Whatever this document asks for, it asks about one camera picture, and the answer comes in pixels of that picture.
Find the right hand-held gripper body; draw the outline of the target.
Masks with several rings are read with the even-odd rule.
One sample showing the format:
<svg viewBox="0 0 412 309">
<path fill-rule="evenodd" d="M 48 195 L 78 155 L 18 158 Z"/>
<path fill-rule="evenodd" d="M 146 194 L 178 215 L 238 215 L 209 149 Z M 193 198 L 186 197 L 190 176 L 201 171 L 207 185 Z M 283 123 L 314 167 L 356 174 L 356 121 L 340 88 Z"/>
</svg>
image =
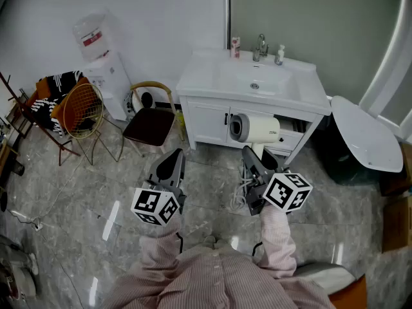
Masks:
<svg viewBox="0 0 412 309">
<path fill-rule="evenodd" d="M 302 207 L 312 189 L 299 173 L 274 173 L 268 182 L 247 191 L 246 203 L 251 216 L 259 214 L 265 203 L 288 214 Z"/>
</svg>

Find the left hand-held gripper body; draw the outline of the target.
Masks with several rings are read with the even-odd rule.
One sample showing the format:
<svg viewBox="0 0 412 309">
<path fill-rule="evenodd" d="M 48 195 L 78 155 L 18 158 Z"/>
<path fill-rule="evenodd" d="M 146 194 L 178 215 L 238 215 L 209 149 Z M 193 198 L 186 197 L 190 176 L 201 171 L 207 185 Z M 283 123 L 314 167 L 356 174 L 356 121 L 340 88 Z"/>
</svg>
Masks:
<svg viewBox="0 0 412 309">
<path fill-rule="evenodd" d="M 180 189 L 180 183 L 172 181 L 170 185 L 145 180 L 136 188 L 131 204 L 131 212 L 144 223 L 166 226 L 175 212 L 183 211 L 186 195 Z"/>
</svg>

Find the white hair dryer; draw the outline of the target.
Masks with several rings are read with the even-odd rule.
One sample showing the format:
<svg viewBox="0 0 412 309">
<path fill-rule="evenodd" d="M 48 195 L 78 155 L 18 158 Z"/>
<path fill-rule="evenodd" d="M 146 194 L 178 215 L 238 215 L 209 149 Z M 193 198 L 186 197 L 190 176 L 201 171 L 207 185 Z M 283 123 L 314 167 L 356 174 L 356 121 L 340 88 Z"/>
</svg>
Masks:
<svg viewBox="0 0 412 309">
<path fill-rule="evenodd" d="M 229 122 L 229 135 L 240 143 L 251 143 L 252 150 L 262 158 L 264 146 L 279 140 L 280 123 L 274 117 L 261 117 L 239 113 Z"/>
</svg>

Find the white ceramic sink basin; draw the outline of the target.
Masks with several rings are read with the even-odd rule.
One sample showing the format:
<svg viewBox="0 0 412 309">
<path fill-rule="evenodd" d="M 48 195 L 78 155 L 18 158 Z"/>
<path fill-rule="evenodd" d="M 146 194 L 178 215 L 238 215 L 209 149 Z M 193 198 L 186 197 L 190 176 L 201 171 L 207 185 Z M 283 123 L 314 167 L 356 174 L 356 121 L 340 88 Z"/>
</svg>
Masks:
<svg viewBox="0 0 412 309">
<path fill-rule="evenodd" d="M 252 89 L 256 83 L 259 88 Z M 176 87 L 179 96 L 222 98 L 330 115 L 331 105 L 314 64 L 269 55 L 259 62 L 249 51 L 238 59 L 227 50 L 194 51 Z"/>
</svg>

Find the person's right forearm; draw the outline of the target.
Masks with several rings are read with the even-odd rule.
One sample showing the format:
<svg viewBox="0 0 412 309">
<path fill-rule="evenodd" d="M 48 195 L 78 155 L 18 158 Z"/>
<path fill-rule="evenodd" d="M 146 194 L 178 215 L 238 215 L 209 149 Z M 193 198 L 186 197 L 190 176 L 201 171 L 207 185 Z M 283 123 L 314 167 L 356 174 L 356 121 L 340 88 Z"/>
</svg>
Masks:
<svg viewBox="0 0 412 309">
<path fill-rule="evenodd" d="M 260 213 L 260 219 L 264 253 L 258 267 L 276 279 L 292 277 L 297 268 L 294 257 L 296 247 L 286 213 L 267 204 Z"/>
</svg>

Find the wooden chair with dark seat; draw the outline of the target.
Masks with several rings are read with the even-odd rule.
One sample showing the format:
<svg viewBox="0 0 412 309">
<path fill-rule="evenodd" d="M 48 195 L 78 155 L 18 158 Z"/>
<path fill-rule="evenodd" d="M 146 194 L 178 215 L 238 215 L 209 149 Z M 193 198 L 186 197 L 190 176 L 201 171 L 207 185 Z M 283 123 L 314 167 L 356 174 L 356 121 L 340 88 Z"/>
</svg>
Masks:
<svg viewBox="0 0 412 309">
<path fill-rule="evenodd" d="M 128 139 L 134 150 L 141 157 L 144 157 L 144 154 L 139 150 L 136 143 L 159 147 L 163 153 L 166 153 L 164 143 L 175 123 L 179 124 L 181 141 L 185 141 L 183 127 L 178 121 L 178 114 L 173 102 L 172 92 L 161 82 L 139 82 L 138 84 L 131 86 L 131 90 L 136 95 L 139 102 L 141 102 L 137 92 L 137 89 L 139 88 L 158 88 L 164 90 L 169 99 L 171 111 L 142 107 L 131 119 L 130 123 L 128 123 L 122 135 L 124 138 Z"/>
</svg>

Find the white vanity cabinet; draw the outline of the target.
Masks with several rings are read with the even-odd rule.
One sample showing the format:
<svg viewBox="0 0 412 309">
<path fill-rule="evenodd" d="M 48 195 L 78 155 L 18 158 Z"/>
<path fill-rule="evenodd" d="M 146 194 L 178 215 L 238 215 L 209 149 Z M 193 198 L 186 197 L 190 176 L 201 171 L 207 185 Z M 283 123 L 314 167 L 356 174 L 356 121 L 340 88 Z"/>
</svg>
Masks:
<svg viewBox="0 0 412 309">
<path fill-rule="evenodd" d="M 235 148 L 245 146 L 246 144 L 230 138 L 229 121 L 232 115 L 244 113 L 276 117 L 281 124 L 279 141 L 267 144 L 266 148 L 275 155 L 285 156 L 287 165 L 303 148 L 324 117 L 319 113 L 298 109 L 222 98 L 183 95 L 180 97 L 180 104 L 191 149 L 196 149 L 198 142 Z M 227 125 L 224 124 L 226 113 Z"/>
</svg>

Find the grey and orange stool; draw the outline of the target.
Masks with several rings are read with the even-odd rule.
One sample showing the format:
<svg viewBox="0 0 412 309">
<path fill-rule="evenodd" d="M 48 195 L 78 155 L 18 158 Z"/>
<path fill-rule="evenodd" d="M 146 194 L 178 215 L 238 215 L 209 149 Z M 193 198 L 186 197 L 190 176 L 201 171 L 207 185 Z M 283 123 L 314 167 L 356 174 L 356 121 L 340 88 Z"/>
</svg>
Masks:
<svg viewBox="0 0 412 309">
<path fill-rule="evenodd" d="M 365 275 L 356 278 L 338 264 L 310 263 L 297 268 L 294 276 L 318 284 L 336 309 L 367 309 Z"/>
</svg>

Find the white oval panel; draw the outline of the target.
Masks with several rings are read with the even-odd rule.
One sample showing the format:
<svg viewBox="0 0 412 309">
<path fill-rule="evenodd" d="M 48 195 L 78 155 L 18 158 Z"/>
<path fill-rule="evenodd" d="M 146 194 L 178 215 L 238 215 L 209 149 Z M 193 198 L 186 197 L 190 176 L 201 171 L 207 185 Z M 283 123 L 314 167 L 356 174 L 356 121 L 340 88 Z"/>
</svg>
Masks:
<svg viewBox="0 0 412 309">
<path fill-rule="evenodd" d="M 386 126 L 344 97 L 334 96 L 330 104 L 345 144 L 361 165 L 377 171 L 401 172 L 402 151 Z"/>
</svg>

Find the person's striped shirt torso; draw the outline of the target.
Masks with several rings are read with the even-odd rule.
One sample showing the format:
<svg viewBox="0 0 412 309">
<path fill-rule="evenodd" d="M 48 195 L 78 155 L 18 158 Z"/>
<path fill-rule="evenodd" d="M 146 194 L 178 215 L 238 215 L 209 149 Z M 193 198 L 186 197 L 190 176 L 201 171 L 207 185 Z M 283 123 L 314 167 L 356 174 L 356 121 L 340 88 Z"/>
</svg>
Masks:
<svg viewBox="0 0 412 309">
<path fill-rule="evenodd" d="M 168 274 L 141 264 L 120 277 L 102 309 L 334 309 L 313 282 L 276 279 L 231 247 L 197 247 Z"/>
</svg>

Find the white water dispenser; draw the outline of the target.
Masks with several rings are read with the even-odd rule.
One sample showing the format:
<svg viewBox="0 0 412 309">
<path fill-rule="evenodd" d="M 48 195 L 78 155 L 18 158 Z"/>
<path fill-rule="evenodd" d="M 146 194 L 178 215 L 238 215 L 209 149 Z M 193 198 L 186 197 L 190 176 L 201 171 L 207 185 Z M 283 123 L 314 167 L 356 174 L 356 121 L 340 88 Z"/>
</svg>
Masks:
<svg viewBox="0 0 412 309">
<path fill-rule="evenodd" d="M 124 99 L 130 91 L 131 83 L 120 60 L 114 51 L 87 64 L 82 70 L 91 84 L 102 94 L 105 108 L 112 118 L 126 121 Z"/>
</svg>

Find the chrome faucet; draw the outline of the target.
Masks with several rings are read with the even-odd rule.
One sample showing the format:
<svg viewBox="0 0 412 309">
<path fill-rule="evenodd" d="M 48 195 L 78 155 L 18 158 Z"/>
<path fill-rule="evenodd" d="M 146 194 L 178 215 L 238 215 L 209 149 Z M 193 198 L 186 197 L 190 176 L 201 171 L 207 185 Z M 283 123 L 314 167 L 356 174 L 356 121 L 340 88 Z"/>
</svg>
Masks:
<svg viewBox="0 0 412 309">
<path fill-rule="evenodd" d="M 267 55 L 268 44 L 266 42 L 265 35 L 261 33 L 257 38 L 257 44 L 254 48 L 252 59 L 254 62 L 259 62 L 261 57 L 267 57 Z"/>
</svg>

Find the white floor appliance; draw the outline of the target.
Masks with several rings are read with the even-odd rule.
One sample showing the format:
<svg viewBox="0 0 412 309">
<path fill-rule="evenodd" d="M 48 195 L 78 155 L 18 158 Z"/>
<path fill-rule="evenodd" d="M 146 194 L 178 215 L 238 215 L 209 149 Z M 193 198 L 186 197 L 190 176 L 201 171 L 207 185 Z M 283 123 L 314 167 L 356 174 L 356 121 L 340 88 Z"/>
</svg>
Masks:
<svg viewBox="0 0 412 309">
<path fill-rule="evenodd" d="M 34 276 L 39 273 L 34 253 L 0 235 L 0 300 L 17 301 L 37 296 Z"/>
</svg>

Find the clear water jug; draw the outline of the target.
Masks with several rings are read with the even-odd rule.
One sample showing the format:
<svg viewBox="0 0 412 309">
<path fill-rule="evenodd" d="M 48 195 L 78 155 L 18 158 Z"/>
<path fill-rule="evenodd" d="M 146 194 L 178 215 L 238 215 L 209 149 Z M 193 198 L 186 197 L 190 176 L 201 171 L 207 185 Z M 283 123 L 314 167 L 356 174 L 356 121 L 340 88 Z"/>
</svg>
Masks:
<svg viewBox="0 0 412 309">
<path fill-rule="evenodd" d="M 86 62 L 93 62 L 110 50 L 105 12 L 95 12 L 79 19 L 73 25 L 73 35 Z"/>
</svg>

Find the white arched frame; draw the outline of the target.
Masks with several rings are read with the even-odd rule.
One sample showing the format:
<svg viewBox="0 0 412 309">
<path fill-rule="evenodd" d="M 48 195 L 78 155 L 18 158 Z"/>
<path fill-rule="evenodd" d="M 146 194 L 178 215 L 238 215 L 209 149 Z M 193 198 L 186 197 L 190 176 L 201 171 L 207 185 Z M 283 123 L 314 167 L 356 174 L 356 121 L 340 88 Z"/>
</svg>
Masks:
<svg viewBox="0 0 412 309">
<path fill-rule="evenodd" d="M 359 107 L 412 144 L 412 108 L 400 124 L 381 116 L 412 65 L 412 0 L 400 0 L 397 21 L 388 48 Z"/>
</svg>

